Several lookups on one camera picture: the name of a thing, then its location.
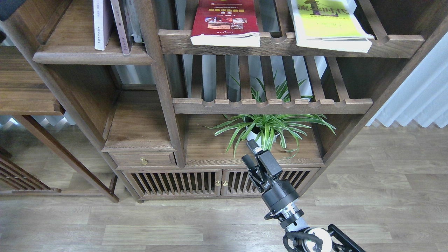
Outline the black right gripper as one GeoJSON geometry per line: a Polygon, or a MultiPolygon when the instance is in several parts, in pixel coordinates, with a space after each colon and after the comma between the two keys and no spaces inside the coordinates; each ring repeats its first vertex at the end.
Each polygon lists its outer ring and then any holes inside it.
{"type": "Polygon", "coordinates": [[[269,178],[278,177],[282,168],[269,150],[263,150],[254,140],[246,143],[253,153],[242,156],[242,161],[248,168],[248,176],[257,188],[262,192],[262,199],[272,214],[276,214],[288,204],[299,198],[297,191],[287,180],[269,178]]]}

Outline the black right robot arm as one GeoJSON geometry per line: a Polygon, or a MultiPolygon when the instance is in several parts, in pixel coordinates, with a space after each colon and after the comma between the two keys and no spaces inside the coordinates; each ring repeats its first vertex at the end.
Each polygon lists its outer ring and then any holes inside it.
{"type": "Polygon", "coordinates": [[[287,180],[281,180],[282,168],[269,150],[263,150],[254,140],[247,142],[253,155],[242,161],[248,168],[248,177],[269,209],[264,217],[277,219],[285,230],[282,242],[289,252],[362,252],[363,249],[338,227],[328,229],[310,227],[302,218],[303,211],[296,206],[297,191],[287,180]]]}

